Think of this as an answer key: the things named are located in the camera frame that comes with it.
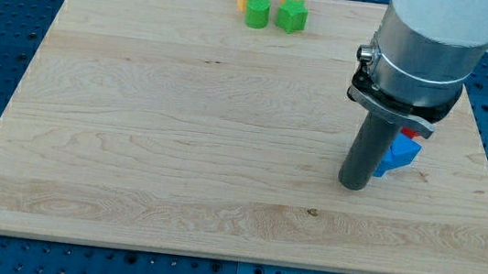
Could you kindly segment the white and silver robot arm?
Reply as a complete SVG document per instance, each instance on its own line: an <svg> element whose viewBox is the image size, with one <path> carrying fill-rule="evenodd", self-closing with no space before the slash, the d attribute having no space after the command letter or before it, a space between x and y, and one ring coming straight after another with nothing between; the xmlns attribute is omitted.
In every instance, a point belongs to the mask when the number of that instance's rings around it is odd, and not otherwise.
<svg viewBox="0 0 488 274"><path fill-rule="evenodd" d="M488 0L390 0L348 97L428 138L488 49Z"/></svg>

